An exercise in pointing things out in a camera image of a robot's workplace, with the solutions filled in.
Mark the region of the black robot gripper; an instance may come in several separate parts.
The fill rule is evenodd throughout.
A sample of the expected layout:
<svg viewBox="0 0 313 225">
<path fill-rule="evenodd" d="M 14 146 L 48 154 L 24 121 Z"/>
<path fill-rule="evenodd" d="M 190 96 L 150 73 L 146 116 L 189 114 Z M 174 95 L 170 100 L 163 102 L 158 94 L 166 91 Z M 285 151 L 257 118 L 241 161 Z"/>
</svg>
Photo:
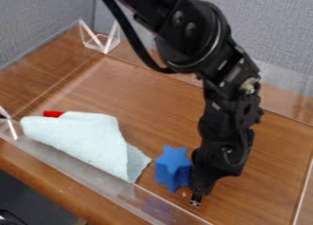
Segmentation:
<svg viewBox="0 0 313 225">
<path fill-rule="evenodd" d="M 193 151 L 191 202 L 201 206 L 221 177 L 241 175 L 254 142 L 252 126 L 261 122 L 261 83 L 248 79 L 228 100 L 207 86 L 206 107 L 199 119 L 201 146 Z"/>
</svg>

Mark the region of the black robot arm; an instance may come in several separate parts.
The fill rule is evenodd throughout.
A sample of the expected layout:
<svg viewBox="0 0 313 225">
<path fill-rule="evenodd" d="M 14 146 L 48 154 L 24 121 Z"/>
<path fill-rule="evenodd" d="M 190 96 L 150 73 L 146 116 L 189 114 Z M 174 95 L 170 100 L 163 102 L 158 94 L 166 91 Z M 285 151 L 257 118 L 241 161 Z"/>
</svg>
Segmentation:
<svg viewBox="0 0 313 225">
<path fill-rule="evenodd" d="M 201 0 L 119 0 L 154 33 L 163 64 L 203 82 L 206 108 L 193 151 L 191 204 L 225 177 L 242 174 L 261 122 L 261 75 L 218 7 Z"/>
</svg>

